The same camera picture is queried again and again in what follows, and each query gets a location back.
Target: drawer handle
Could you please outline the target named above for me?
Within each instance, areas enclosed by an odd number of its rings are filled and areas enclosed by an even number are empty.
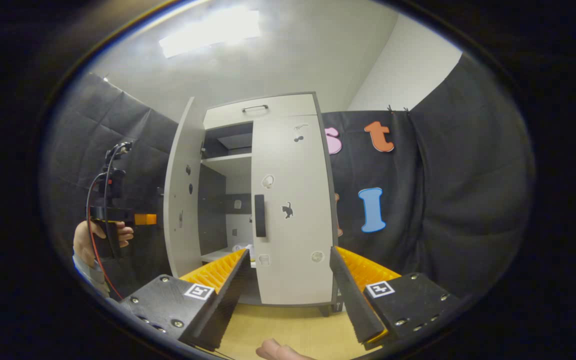
[[[253,108],[260,108],[260,107],[263,107],[264,109],[268,109],[268,105],[254,105],[254,106],[244,107],[243,109],[241,109],[241,112],[245,113],[246,109],[253,109]]]

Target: sticker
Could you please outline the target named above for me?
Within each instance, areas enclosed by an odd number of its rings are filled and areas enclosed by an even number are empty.
[[[265,253],[259,255],[257,258],[256,266],[261,267],[269,267],[270,266],[270,255],[266,255]]]
[[[382,220],[382,208],[380,198],[384,191],[379,187],[363,189],[359,191],[359,198],[363,200],[365,224],[361,227],[364,233],[374,233],[386,227]]]
[[[308,123],[300,123],[299,125],[292,128],[294,132],[294,139],[292,141],[299,142],[304,139],[304,135],[302,135],[302,128],[304,126],[309,126]]]
[[[205,301],[215,291],[214,288],[205,285],[192,284],[190,289],[184,293],[185,296]]]
[[[324,253],[321,251],[314,251],[310,255],[310,260],[312,260],[313,263],[321,262],[324,260]]]
[[[334,193],[334,205],[337,206],[339,202],[339,194]],[[340,237],[344,234],[344,231],[339,227],[339,214],[336,214],[336,237]]]
[[[324,129],[324,133],[326,134],[328,153],[333,155],[341,151],[341,140],[336,138],[339,136],[337,129],[334,127],[327,127]]]
[[[386,141],[386,135],[384,135],[391,133],[391,130],[386,126],[382,126],[382,123],[379,121],[371,123],[370,125],[364,127],[363,130],[364,132],[370,133],[372,146],[374,146],[377,151],[388,153],[389,151],[393,151],[395,148],[395,144]]]
[[[263,180],[261,180],[261,186],[266,189],[271,189],[275,183],[275,177],[272,175],[266,175]]]
[[[286,201],[286,203],[288,203],[288,206],[283,206],[281,207],[282,212],[286,213],[286,219],[290,218],[293,216],[293,207],[290,204],[290,201]]]
[[[379,281],[375,282],[374,284],[368,284],[366,285],[366,289],[368,289],[368,292],[373,299],[387,296],[388,294],[393,294],[395,292],[386,281]]]

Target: sleeve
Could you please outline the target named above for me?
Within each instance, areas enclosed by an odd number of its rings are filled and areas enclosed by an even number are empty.
[[[72,260],[75,264],[75,269],[77,269],[77,272],[82,276],[82,278],[84,278],[84,280],[92,285],[96,291],[101,294],[101,296],[110,296],[110,289],[108,288],[108,284],[106,284],[104,273],[101,271],[101,267],[97,260],[94,260],[94,268],[91,268],[86,264],[86,262],[84,262],[76,252],[73,254]]]

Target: human hand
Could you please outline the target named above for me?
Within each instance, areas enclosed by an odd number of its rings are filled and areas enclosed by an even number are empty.
[[[314,358],[300,355],[288,345],[279,345],[275,339],[263,340],[261,347],[256,348],[256,354],[266,360],[315,360]]]
[[[119,235],[119,248],[125,248],[128,246],[128,240],[132,239],[133,228],[126,226],[126,223],[119,221],[115,223],[117,226],[117,234]],[[90,221],[90,229],[93,234],[97,235],[101,239],[106,238],[106,234],[101,229],[101,226]],[[80,257],[87,266],[95,267],[95,251],[92,247],[92,241],[90,241],[90,233],[88,230],[88,222],[82,221],[75,228],[75,237],[72,240],[72,247],[75,249],[75,253]]]

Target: open cabinet door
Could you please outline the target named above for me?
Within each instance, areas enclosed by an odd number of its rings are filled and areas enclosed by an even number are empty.
[[[332,300],[329,255],[337,223],[333,233],[334,193],[322,132],[316,114],[254,121],[253,240],[263,304],[319,305]]]
[[[202,266],[197,205],[205,135],[204,114],[191,97],[176,128],[164,187],[164,235],[175,278]]]

